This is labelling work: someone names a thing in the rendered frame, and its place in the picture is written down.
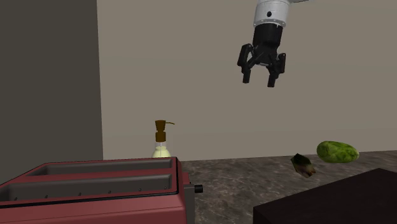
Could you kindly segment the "soap dispenser with brown pump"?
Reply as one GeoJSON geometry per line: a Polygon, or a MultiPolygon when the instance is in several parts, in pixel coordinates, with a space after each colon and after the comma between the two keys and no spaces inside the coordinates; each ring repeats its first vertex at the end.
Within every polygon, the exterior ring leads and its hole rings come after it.
{"type": "Polygon", "coordinates": [[[156,132],[155,132],[155,150],[152,154],[153,158],[164,158],[171,157],[169,150],[167,149],[167,138],[165,132],[165,126],[167,124],[172,124],[172,122],[167,122],[166,120],[156,120],[156,132]]]}

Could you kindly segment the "dark green leafy vegetable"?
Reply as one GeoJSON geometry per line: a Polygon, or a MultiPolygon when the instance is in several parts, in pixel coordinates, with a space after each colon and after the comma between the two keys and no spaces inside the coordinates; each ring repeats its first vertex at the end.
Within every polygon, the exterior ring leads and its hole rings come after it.
{"type": "Polygon", "coordinates": [[[291,158],[291,163],[295,171],[305,178],[309,178],[316,173],[311,161],[299,153],[291,158]]]}

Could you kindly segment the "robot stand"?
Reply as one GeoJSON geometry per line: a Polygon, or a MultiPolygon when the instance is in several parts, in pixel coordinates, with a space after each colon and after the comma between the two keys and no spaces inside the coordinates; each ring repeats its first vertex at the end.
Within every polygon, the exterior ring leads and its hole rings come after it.
{"type": "Polygon", "coordinates": [[[397,172],[378,168],[255,206],[253,224],[397,224],[397,172]]]}

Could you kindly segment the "red toaster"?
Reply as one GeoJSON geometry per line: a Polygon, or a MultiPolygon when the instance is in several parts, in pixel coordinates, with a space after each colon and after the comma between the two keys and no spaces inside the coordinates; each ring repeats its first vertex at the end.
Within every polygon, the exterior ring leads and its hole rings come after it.
{"type": "Polygon", "coordinates": [[[0,224],[195,224],[176,157],[45,163],[0,185],[0,224]]]}

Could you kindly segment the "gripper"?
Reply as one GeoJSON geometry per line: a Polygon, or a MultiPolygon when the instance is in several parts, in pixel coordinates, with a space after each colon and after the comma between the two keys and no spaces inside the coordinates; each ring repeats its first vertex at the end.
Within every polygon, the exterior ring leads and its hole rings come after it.
{"type": "Polygon", "coordinates": [[[279,75],[285,72],[286,53],[277,54],[281,44],[283,27],[277,24],[261,24],[254,28],[253,45],[242,45],[237,65],[243,74],[243,83],[249,83],[251,68],[256,64],[267,66],[269,71],[268,87],[275,87],[279,75]]]}

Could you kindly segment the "green melon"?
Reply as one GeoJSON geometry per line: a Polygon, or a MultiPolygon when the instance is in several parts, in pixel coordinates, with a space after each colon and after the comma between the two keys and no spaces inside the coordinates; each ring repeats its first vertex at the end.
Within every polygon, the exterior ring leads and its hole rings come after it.
{"type": "Polygon", "coordinates": [[[358,150],[347,143],[323,141],[316,149],[318,157],[327,163],[349,163],[359,158],[358,150]]]}

